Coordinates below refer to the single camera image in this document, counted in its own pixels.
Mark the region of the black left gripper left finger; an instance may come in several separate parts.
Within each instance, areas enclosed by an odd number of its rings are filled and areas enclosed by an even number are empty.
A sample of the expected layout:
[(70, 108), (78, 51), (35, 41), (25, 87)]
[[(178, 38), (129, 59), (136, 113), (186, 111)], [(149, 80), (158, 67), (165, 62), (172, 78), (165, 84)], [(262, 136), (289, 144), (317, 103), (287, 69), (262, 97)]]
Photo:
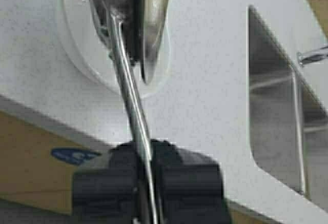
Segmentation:
[(72, 177), (74, 223), (142, 223), (138, 163), (126, 142), (79, 166)]

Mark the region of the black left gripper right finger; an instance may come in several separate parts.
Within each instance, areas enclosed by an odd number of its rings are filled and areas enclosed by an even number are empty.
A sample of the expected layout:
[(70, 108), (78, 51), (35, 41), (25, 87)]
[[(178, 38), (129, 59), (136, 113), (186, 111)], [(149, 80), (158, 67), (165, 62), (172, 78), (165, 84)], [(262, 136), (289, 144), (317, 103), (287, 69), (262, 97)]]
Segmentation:
[(167, 140), (151, 142), (163, 223), (232, 223), (219, 163)]

